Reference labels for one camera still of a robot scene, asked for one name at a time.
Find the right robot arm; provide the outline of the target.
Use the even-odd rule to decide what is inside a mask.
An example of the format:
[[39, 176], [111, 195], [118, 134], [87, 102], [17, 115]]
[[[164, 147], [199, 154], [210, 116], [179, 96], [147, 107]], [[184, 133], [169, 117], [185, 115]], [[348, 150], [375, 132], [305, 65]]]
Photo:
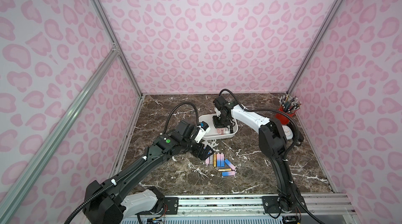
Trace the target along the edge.
[[[322, 224], [323, 221], [307, 209], [289, 166], [288, 155], [299, 141], [299, 130], [296, 122], [286, 113], [277, 109], [248, 109], [229, 89], [222, 89], [219, 92], [218, 97], [214, 99], [214, 106], [221, 121], [231, 122], [232, 119], [235, 119], [258, 133], [259, 148], [269, 159], [277, 182], [277, 208], [280, 213], [303, 209], [315, 222]], [[287, 137], [280, 120], [264, 117], [259, 112], [280, 114], [290, 121], [295, 130], [293, 142], [290, 146], [287, 146]]]

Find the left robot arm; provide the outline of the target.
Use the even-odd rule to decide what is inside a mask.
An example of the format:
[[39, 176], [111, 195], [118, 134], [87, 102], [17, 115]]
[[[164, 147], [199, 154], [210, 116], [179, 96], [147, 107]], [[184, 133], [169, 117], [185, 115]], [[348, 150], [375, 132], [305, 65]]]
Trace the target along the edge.
[[120, 171], [103, 183], [92, 182], [85, 192], [84, 202], [66, 219], [69, 224], [83, 212], [92, 224], [119, 224], [124, 216], [150, 211], [159, 213], [164, 196], [156, 188], [140, 193], [139, 204], [133, 207], [123, 205], [125, 198], [148, 174], [157, 167], [167, 163], [172, 157], [190, 152], [194, 157], [205, 161], [214, 154], [211, 146], [201, 143], [209, 130], [205, 122], [192, 124], [181, 120], [168, 130], [164, 127], [152, 145], [147, 147], [142, 157], [134, 161], [127, 169]]

